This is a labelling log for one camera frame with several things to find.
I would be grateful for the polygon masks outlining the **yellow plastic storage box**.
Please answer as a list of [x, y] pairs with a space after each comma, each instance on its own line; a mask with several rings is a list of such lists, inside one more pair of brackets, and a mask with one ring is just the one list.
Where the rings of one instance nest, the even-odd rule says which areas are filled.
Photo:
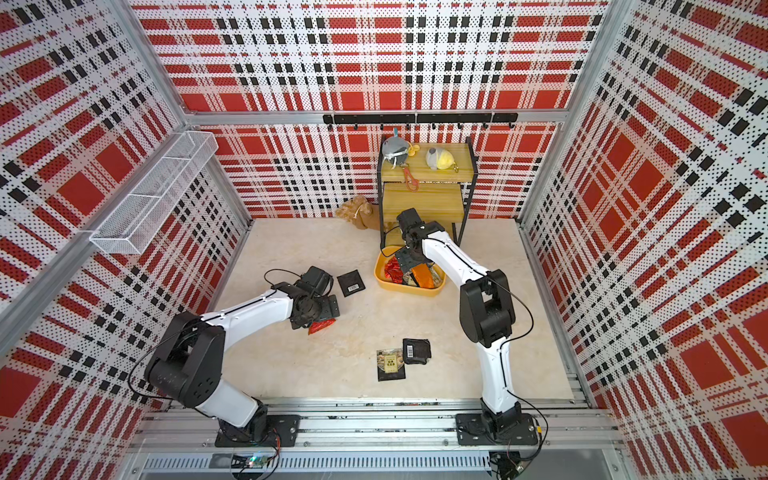
[[445, 273], [433, 263], [416, 264], [402, 246], [387, 246], [380, 251], [374, 268], [379, 286], [397, 293], [434, 297], [447, 283]]

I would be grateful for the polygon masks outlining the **black barcode tea bag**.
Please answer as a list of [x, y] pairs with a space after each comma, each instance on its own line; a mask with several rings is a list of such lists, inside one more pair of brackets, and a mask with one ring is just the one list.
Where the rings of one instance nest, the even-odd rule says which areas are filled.
[[366, 288], [358, 270], [339, 275], [337, 281], [344, 297], [359, 293]]

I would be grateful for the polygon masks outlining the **orange tea bag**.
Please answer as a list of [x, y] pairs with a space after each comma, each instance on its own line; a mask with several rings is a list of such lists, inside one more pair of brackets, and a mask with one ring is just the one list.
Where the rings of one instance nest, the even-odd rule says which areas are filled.
[[425, 263], [414, 266], [410, 274], [418, 282], [419, 288], [433, 289], [432, 278], [429, 272], [429, 266]]

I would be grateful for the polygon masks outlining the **small red tea bag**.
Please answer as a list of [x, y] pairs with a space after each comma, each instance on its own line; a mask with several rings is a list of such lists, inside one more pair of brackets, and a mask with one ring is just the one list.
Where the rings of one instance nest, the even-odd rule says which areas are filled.
[[394, 284], [404, 283], [404, 272], [396, 258], [390, 258], [384, 267], [385, 277]]

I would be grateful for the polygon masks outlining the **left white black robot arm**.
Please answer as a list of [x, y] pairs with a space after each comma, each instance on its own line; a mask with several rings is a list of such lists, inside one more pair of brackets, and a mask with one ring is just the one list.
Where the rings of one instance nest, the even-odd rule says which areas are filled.
[[311, 329], [340, 315], [334, 279], [312, 266], [293, 283], [278, 282], [263, 294], [223, 310], [182, 312], [166, 329], [147, 361], [144, 378], [160, 393], [214, 418], [220, 446], [264, 445], [280, 437], [268, 407], [224, 380], [225, 353], [276, 323]]

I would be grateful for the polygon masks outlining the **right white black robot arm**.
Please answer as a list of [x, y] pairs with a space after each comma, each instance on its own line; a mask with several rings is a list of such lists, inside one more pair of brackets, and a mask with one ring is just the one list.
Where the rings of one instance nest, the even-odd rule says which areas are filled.
[[481, 421], [493, 435], [522, 418], [510, 368], [512, 327], [516, 320], [512, 295], [503, 271], [474, 261], [437, 222], [424, 222], [414, 208], [397, 221], [412, 257], [438, 266], [459, 289], [459, 321], [477, 347], [482, 377]]

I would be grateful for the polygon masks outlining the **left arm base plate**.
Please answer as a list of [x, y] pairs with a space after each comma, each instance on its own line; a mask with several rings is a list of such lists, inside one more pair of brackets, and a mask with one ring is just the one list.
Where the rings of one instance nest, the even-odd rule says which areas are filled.
[[239, 428], [220, 420], [214, 445], [217, 448], [293, 447], [300, 421], [299, 415], [268, 414], [256, 417]]

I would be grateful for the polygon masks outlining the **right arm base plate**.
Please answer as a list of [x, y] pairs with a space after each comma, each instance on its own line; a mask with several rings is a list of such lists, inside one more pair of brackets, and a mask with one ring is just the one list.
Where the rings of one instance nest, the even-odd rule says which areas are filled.
[[499, 421], [485, 413], [458, 414], [455, 426], [461, 446], [534, 446], [539, 443], [537, 426], [527, 413]]

